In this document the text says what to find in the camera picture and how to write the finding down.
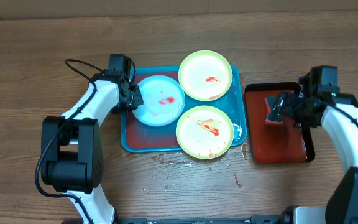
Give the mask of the light blue plate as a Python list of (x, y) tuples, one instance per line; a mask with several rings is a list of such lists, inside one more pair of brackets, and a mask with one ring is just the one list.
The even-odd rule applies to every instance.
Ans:
[(133, 114), (141, 123), (153, 127), (166, 126), (182, 114), (185, 93), (173, 78), (152, 75), (137, 85), (144, 103)]

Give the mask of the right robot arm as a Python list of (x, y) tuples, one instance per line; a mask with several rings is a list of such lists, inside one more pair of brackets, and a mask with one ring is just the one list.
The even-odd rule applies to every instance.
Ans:
[(323, 207), (295, 207), (284, 223), (358, 223), (358, 101), (341, 93), (337, 67), (313, 67), (299, 78), (299, 93), (269, 96), (266, 121), (294, 120), (296, 128), (321, 126), (331, 138), (344, 177)]

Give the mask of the red and black sponge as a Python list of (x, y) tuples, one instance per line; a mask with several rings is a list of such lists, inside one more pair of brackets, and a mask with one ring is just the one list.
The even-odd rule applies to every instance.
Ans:
[(276, 111), (275, 107), (277, 105), (277, 97), (276, 96), (268, 96), (265, 98), (265, 105), (267, 108), (267, 115), (265, 118), (265, 124), (269, 125), (281, 125), (283, 124), (283, 120), (281, 116)]

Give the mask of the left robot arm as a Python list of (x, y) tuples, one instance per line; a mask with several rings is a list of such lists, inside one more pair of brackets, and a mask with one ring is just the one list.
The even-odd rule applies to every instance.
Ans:
[(86, 77), (88, 89), (71, 109), (43, 120), (35, 186), (45, 197), (69, 198), (81, 223), (119, 223), (101, 186), (100, 127), (108, 114), (127, 116), (144, 101), (134, 84), (135, 63), (128, 56), (111, 54), (108, 67), (96, 70)]

